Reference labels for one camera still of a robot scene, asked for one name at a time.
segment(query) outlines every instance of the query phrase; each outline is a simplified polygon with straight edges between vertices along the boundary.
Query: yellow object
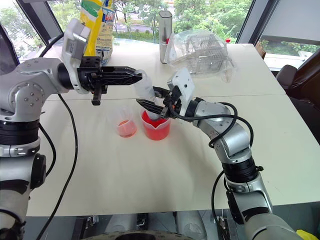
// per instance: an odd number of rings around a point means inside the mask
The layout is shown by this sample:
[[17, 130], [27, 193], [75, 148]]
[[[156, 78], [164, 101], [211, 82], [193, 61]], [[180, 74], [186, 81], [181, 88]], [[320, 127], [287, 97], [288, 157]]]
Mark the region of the yellow object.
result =
[[296, 234], [298, 234], [303, 240], [319, 240], [317, 237], [315, 237], [311, 233], [308, 233], [308, 232], [303, 231], [301, 229], [298, 229], [296, 231]]
[[115, 12], [112, 0], [82, 0], [80, 20], [91, 29], [85, 56], [102, 56], [106, 65], [112, 53], [112, 32]]

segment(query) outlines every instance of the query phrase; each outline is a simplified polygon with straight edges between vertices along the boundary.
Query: floor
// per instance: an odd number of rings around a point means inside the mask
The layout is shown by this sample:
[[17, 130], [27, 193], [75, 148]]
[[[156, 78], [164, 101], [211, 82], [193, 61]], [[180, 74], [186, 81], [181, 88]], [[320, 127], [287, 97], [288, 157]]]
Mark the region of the floor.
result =
[[[302, 229], [320, 238], [320, 202], [274, 206], [273, 212], [283, 218], [294, 230]], [[207, 239], [219, 240], [217, 227], [211, 210], [199, 210]], [[228, 209], [216, 210], [217, 216], [228, 220], [230, 240], [246, 240], [243, 225], [234, 223]], [[79, 240], [81, 225], [88, 216], [55, 217], [43, 240]], [[84, 230], [83, 237], [91, 237], [104, 233], [111, 215], [100, 215], [99, 223]], [[27, 217], [24, 240], [34, 240], [45, 224], [47, 217]], [[148, 214], [148, 229], [154, 231], [177, 232], [172, 212], [156, 212]]]

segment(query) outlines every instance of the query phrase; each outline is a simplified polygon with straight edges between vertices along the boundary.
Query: plastic cup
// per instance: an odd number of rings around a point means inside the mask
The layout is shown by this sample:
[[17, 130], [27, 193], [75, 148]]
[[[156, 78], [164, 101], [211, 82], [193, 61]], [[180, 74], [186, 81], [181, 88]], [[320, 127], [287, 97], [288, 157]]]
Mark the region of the plastic cup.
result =
[[113, 126], [119, 136], [128, 138], [133, 136], [137, 131], [137, 126], [133, 121], [133, 111], [127, 106], [115, 108], [108, 115], [108, 122]]
[[168, 136], [171, 123], [170, 118], [152, 120], [148, 117], [148, 114], [144, 109], [140, 112], [140, 118], [143, 124], [144, 133], [149, 139], [158, 141]]

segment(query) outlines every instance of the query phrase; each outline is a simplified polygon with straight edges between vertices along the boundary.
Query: metal container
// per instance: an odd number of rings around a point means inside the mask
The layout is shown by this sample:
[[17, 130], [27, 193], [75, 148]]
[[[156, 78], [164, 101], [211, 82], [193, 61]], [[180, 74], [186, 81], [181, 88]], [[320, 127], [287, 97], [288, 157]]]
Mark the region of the metal container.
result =
[[168, 41], [172, 33], [172, 14], [169, 11], [159, 12], [159, 47], [160, 47], [160, 61], [165, 62], [165, 55], [168, 46]]

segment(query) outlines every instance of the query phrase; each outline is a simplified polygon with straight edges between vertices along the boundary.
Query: white table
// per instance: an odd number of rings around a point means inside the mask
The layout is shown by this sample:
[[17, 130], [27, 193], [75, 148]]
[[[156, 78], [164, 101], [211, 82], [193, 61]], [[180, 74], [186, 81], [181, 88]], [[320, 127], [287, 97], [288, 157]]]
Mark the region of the white table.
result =
[[[205, 79], [193, 77], [195, 97], [285, 94], [252, 44], [229, 44], [228, 54], [236, 66], [234, 78], [226, 84], [215, 75]], [[108, 65], [143, 69], [151, 77], [153, 85], [162, 88], [168, 88], [167, 80], [175, 72], [169, 65], [160, 62], [159, 45], [147, 42], [142, 45], [114, 46]], [[109, 86], [108, 93], [103, 94], [101, 98], [135, 99], [136, 97], [132, 86]], [[91, 93], [81, 95], [76, 91], [65, 95], [67, 100], [92, 98]], [[56, 95], [49, 98], [49, 100], [58, 99]]]
[[[270, 85], [275, 85], [271, 77], [268, 79]], [[320, 147], [289, 98], [281, 92], [205, 99], [234, 104], [238, 114], [251, 123], [252, 155], [256, 164], [264, 167], [262, 177], [274, 205], [319, 201]], [[209, 138], [191, 123], [173, 120], [169, 136], [152, 141], [143, 133], [140, 107], [134, 99], [105, 99], [96, 107], [89, 100], [67, 103], [75, 117], [79, 155], [56, 216], [211, 208], [213, 182], [222, 166], [214, 150], [208, 147]], [[106, 122], [111, 109], [123, 104], [136, 112], [138, 131], [130, 138], [116, 135]], [[44, 185], [31, 193], [28, 216], [51, 214], [74, 158], [72, 125], [63, 104], [47, 101], [43, 110], [46, 113], [40, 120], [55, 143], [57, 161]], [[39, 152], [47, 156], [49, 165], [51, 150], [42, 135], [41, 139]], [[215, 207], [228, 208], [222, 181], [216, 190]]]

